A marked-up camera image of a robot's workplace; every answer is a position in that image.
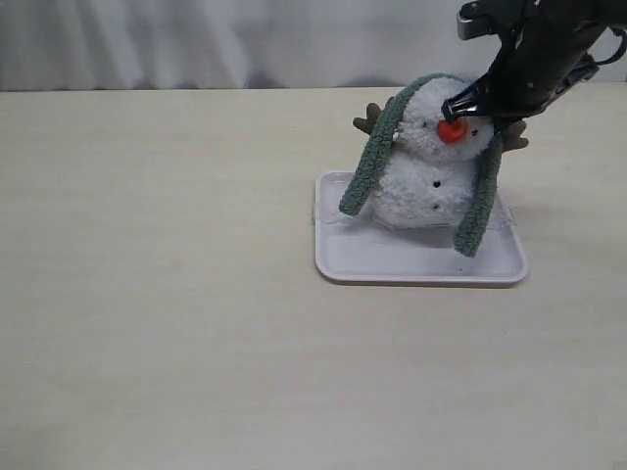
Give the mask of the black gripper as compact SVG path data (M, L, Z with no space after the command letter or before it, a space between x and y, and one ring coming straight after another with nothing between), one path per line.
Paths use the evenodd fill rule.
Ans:
M441 107L445 122L491 117L514 121L542 113L609 59L590 49L610 29L608 1L526 1L524 17L486 73Z

